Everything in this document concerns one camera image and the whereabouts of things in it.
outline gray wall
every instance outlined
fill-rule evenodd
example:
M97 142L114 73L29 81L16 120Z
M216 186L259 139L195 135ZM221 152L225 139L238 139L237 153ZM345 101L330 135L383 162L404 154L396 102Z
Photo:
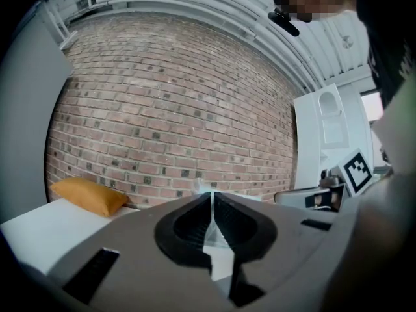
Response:
M0 65L0 223L46 204L47 128L71 70L37 16Z

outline brick wall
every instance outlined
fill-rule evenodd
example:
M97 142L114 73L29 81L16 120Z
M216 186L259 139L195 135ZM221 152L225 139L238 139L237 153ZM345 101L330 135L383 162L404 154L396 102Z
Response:
M289 188L299 94L265 58L182 18L129 14L76 28L48 186L82 176L149 205L190 195L197 177L265 201Z

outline white bed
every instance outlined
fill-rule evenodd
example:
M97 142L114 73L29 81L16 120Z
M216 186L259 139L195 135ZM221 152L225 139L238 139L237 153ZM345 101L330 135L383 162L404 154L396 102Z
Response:
M47 274L74 246L133 211L137 210L121 207L105 218L59 199L1 224L0 230L20 261Z

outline white beam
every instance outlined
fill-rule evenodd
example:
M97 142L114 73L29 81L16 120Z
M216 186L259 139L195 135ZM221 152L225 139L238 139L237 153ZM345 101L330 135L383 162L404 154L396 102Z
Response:
M331 85L332 83L335 83L337 86L343 86L348 83L366 79L368 77L372 77L372 75L371 75L370 66L366 64L358 68L354 68L353 70L350 70L346 73L342 73L334 77L331 77L329 79L326 79L325 83L327 85Z

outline white ceiling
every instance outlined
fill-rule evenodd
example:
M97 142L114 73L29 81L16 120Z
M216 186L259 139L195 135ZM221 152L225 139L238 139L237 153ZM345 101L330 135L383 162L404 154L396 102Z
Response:
M68 0L55 0L65 14ZM300 36L295 38L268 20L272 0L92 0L92 7L62 15L67 20L96 9L98 12L167 12L204 21L221 28L259 49L304 92L336 83L352 83L359 91L374 88L367 65L369 44L365 27L356 13L309 24L295 21ZM343 45L349 36L350 48Z

